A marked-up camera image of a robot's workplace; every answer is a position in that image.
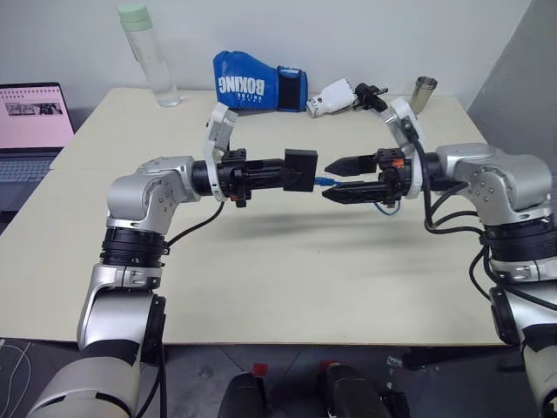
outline water bottle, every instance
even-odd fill
[[[176,106],[180,103],[180,96],[152,28],[147,7],[130,3],[117,7],[117,12],[133,55],[141,64],[158,103],[163,107]]]

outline gray floor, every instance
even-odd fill
[[[24,348],[26,341],[7,340]],[[315,396],[315,376],[323,361],[338,361],[358,369],[378,390],[387,386],[406,393],[413,418],[471,416],[536,417],[534,402],[523,372],[501,372],[502,367],[520,365],[517,351],[492,354],[463,361],[430,366],[419,371],[387,364],[389,356],[399,358],[403,347],[330,346],[196,346],[169,347],[168,409],[170,417],[216,417],[218,406],[230,379],[255,363],[269,366],[265,386],[269,394],[270,416],[306,418],[323,416]],[[77,354],[63,348],[33,343],[30,388],[13,417],[23,417],[47,381]],[[8,380],[19,353],[0,348],[0,411],[7,400]],[[143,400],[155,376],[152,367],[142,371]],[[24,362],[14,375],[9,418],[27,378]],[[158,398],[148,417],[158,416]]]

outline white wall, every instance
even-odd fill
[[[0,83],[59,81],[90,111],[116,85],[145,85],[118,0],[0,0]],[[419,75],[468,107],[530,0],[147,0],[179,86],[213,88],[224,49],[336,78],[410,92]]]

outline metal cup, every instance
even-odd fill
[[[427,100],[431,97],[433,90],[437,87],[437,80],[430,77],[418,77],[416,87],[410,99],[410,107],[415,115],[420,113],[426,107]]]

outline white wire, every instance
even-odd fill
[[[9,344],[4,344],[2,347],[0,347],[0,348],[4,348],[4,347],[13,348],[14,350],[17,350],[21,353],[21,355],[19,356],[19,360],[17,360],[16,366],[14,367],[14,370],[11,372],[11,375],[10,375],[10,382],[8,383],[8,400],[6,401],[6,406],[4,407],[4,409],[2,411],[2,414],[0,415],[0,418],[3,418],[6,411],[8,410],[8,406],[10,405],[11,383],[14,379],[14,376],[16,375],[16,371],[19,368],[19,365],[20,365],[21,360],[23,358],[25,358],[25,360],[27,361],[27,366],[29,367],[29,374],[27,375],[27,381],[25,382],[25,387],[23,388],[23,392],[21,393],[21,396],[19,397],[19,400],[17,400],[16,406],[12,409],[11,414],[8,415],[8,418],[11,418],[15,414],[15,412],[17,411],[17,408],[19,407],[19,404],[23,400],[23,397],[27,393],[27,389],[29,388],[29,383],[30,383],[30,380],[31,380],[31,373],[32,373],[31,360],[29,358],[29,355],[27,355],[27,350],[29,349],[30,346],[31,346],[31,343],[28,342],[27,347],[25,347],[24,350],[22,350],[20,347],[12,346],[12,345],[9,345]]]

